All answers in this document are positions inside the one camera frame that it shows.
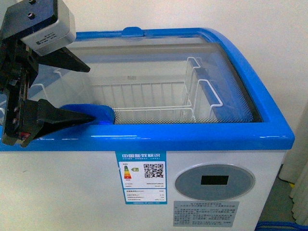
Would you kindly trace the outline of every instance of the blue lid handle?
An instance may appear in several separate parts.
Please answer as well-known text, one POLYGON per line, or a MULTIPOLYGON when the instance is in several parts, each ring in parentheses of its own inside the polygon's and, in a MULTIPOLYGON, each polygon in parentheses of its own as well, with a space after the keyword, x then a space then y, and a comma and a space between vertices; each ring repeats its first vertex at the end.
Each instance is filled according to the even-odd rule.
POLYGON ((122 37, 132 38, 132 37, 143 37, 144 32, 137 26, 126 27, 122 31, 122 37))

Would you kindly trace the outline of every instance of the blue plastic item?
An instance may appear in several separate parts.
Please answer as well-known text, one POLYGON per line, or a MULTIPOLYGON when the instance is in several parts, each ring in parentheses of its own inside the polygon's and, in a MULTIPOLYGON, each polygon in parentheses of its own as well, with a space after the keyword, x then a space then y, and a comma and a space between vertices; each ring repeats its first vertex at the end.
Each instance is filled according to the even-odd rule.
POLYGON ((308 226, 292 222, 263 221, 256 226, 256 231, 308 231, 308 226))
POLYGON ((92 122, 87 123, 87 125, 107 125, 113 124, 115 121, 115 112, 111 107, 105 105, 67 104, 63 105, 61 109, 88 114, 96 118, 92 122))
MULTIPOLYGON (((139 29, 113 32, 79 32, 77 41, 97 38, 127 39, 141 36, 139 29)), ((274 100, 239 50, 213 29, 153 29, 143 30, 143 38, 200 37, 213 42, 227 54, 240 76, 254 105, 261 115, 257 123, 199 123, 199 124, 123 124, 80 125, 33 141, 25 149, 0 145, 3 151, 152 151, 152 150, 286 150, 294 135, 274 100)))

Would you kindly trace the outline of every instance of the blue freezer trim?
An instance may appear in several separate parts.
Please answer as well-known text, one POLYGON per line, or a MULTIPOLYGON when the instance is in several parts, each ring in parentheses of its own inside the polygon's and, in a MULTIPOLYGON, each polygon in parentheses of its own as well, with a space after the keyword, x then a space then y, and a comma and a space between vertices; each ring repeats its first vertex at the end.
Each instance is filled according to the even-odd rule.
MULTIPOLYGON (((121 37, 122 31, 78 32, 77 40, 121 37)), ((263 122, 217 124, 91 125, 67 128, 35 140, 27 148, 0 145, 2 151, 193 151, 286 150, 294 134, 276 103, 239 50, 213 29, 144 30, 146 37, 203 37, 227 53, 263 122)))

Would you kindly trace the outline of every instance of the product label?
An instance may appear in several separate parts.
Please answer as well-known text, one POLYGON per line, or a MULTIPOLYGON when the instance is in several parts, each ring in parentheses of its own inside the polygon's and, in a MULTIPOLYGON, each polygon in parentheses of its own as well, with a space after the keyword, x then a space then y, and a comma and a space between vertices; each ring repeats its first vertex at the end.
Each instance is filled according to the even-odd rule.
POLYGON ((232 227, 238 201, 175 201, 173 226, 232 227))
POLYGON ((167 204, 166 152, 116 152, 126 204, 167 204))

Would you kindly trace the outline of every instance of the black display screen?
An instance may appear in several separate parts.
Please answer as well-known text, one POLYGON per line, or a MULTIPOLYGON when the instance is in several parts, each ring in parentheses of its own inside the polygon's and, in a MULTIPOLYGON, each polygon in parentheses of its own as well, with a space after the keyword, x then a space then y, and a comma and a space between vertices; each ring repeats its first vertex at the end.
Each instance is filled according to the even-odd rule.
POLYGON ((201 185, 227 185, 229 176, 202 176, 201 185))

